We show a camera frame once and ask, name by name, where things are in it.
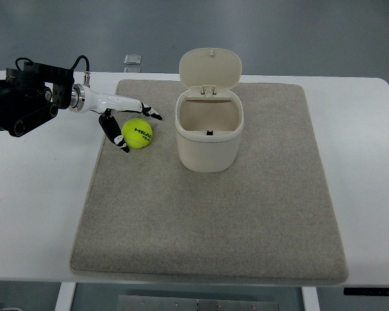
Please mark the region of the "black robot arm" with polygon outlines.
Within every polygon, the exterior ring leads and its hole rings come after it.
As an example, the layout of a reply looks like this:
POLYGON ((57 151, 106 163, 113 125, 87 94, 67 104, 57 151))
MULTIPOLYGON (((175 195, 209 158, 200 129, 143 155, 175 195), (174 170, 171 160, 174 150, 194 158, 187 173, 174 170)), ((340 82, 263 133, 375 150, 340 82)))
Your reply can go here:
POLYGON ((89 85, 90 64, 80 55, 70 68, 36 63, 18 58, 14 69, 0 79, 0 131, 21 137, 54 119, 61 109, 80 103, 74 70, 81 60, 86 63, 85 85, 89 85))

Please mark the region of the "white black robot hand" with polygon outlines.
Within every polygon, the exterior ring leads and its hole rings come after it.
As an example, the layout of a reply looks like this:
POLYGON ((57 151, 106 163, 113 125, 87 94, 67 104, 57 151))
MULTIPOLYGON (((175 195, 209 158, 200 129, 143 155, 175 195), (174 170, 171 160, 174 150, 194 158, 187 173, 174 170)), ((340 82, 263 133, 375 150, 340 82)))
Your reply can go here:
POLYGON ((126 153, 130 151, 130 147, 127 145, 120 126, 113 116, 114 112, 140 113, 157 120, 163 119, 154 108, 138 99, 96 93, 84 84, 73 85, 69 109, 77 113, 87 111, 98 113, 99 124, 108 140, 126 153))

